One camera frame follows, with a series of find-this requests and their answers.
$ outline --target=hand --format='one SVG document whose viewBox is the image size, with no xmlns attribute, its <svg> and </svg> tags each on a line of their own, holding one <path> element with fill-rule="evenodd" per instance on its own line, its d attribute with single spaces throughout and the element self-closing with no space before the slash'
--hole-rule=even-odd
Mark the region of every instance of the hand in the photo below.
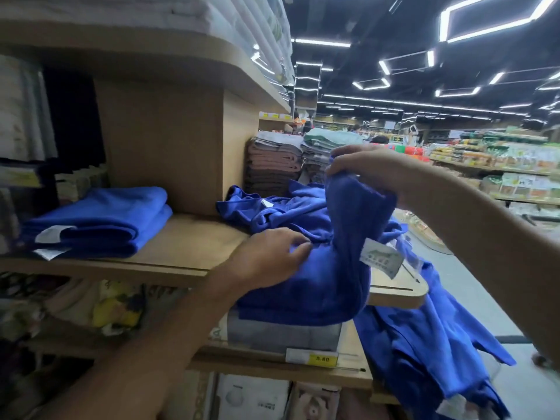
<svg viewBox="0 0 560 420">
<path fill-rule="evenodd" d="M 374 144 L 353 144 L 332 151 L 335 156 L 327 175 L 340 171 L 353 172 L 376 190 L 395 193 L 399 207 L 412 209 L 426 198 L 426 183 L 442 172 L 417 159 Z"/>
<path fill-rule="evenodd" d="M 308 238 L 289 228 L 265 230 L 239 245 L 219 268 L 227 268 L 248 292 L 288 280 L 307 259 L 311 248 Z"/>
</svg>

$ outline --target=black ceiling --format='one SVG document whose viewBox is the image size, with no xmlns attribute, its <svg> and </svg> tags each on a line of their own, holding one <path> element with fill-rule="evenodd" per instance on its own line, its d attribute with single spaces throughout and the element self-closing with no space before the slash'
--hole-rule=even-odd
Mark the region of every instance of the black ceiling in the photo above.
<svg viewBox="0 0 560 420">
<path fill-rule="evenodd" d="M 319 100 L 335 101 L 324 95 L 342 94 L 498 109 L 502 105 L 531 102 L 536 87 L 560 70 L 560 2 L 529 24 L 454 43 L 439 43 L 440 13 L 462 0 L 287 1 L 284 0 L 284 6 L 292 38 L 352 43 L 350 48 L 293 43 L 294 64 L 322 62 L 334 68 L 333 72 L 322 73 Z M 452 12 L 450 38 L 526 18 L 540 1 L 484 0 Z M 382 90 L 360 91 L 352 85 L 353 81 L 383 77 L 378 63 L 381 59 L 432 48 L 436 50 L 433 68 L 391 75 L 391 87 Z M 389 64 L 392 72 L 423 68 L 426 55 Z M 537 68 L 550 69 L 507 74 L 499 84 L 488 85 L 498 72 Z M 513 81 L 529 82 L 505 84 Z M 467 88 L 468 92 L 479 85 L 479 94 L 471 97 L 434 96 L 437 89 Z M 332 112 L 324 105 L 318 105 L 318 111 Z"/>
</svg>

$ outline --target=supermarket aisle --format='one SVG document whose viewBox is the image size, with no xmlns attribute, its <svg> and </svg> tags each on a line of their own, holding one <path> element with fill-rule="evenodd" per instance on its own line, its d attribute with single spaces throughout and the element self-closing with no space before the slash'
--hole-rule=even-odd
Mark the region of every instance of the supermarket aisle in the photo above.
<svg viewBox="0 0 560 420">
<path fill-rule="evenodd" d="M 465 266 L 452 255 L 436 252 L 408 234 L 414 250 L 430 260 L 438 269 L 441 282 L 494 335 L 521 335 L 519 328 L 502 311 L 492 296 L 480 285 Z M 508 344 L 506 349 L 517 366 L 501 366 L 483 354 L 493 383 L 511 412 L 513 420 L 556 420 L 560 418 L 560 375 L 533 365 L 530 344 Z"/>
</svg>

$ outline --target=floor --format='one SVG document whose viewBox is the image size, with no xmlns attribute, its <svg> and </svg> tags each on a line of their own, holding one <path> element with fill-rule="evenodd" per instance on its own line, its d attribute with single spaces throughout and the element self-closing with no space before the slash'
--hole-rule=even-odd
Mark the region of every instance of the floor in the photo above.
<svg viewBox="0 0 560 420">
<path fill-rule="evenodd" d="M 410 235 L 414 251 L 431 261 L 444 287 L 494 335 L 521 335 L 480 283 L 453 255 L 436 252 Z M 535 367 L 530 344 L 504 345 L 517 361 L 515 367 L 500 366 L 483 356 L 489 374 L 513 420 L 557 420 L 560 418 L 560 375 Z"/>
</svg>

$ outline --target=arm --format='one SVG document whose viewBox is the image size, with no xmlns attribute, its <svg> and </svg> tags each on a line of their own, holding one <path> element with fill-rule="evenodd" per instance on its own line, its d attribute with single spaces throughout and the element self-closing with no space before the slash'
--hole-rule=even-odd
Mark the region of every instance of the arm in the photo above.
<svg viewBox="0 0 560 420">
<path fill-rule="evenodd" d="M 299 246 L 290 252 L 292 245 Z M 172 385 L 237 299 L 249 290 L 286 280 L 307 259 L 311 247 L 303 235 L 287 228 L 249 238 L 161 324 L 92 367 L 47 408 L 42 419 L 156 418 Z"/>
<path fill-rule="evenodd" d="M 445 170 L 375 146 L 346 146 L 328 174 L 349 170 L 393 191 L 453 251 L 553 362 L 560 363 L 560 245 Z"/>
</svg>

